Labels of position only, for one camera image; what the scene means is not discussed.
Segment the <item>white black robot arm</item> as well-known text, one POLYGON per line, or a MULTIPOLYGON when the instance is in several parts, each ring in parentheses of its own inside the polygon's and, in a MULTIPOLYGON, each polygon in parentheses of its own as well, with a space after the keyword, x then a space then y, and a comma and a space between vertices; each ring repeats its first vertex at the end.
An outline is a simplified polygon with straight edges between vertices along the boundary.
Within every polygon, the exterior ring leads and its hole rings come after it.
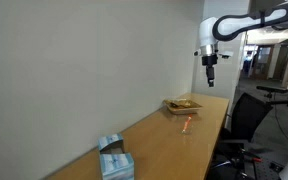
POLYGON ((218 60, 218 43, 235 39, 240 33, 272 27, 276 30, 288 29, 288 0, 274 7, 243 15, 210 17, 199 25, 200 48, 194 53, 202 57, 206 69, 207 83, 214 86, 214 65, 218 60))

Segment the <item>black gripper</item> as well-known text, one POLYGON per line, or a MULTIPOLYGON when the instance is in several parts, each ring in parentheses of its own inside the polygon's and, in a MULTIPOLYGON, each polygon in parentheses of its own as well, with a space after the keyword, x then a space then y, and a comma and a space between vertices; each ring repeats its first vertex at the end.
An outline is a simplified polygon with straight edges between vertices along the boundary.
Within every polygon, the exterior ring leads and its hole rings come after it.
MULTIPOLYGON (((214 77, 214 65, 217 64, 218 57, 216 55, 203 56, 202 65, 206 67, 206 75, 208 78, 214 77)), ((214 79, 208 79, 209 87, 214 87, 214 79)))

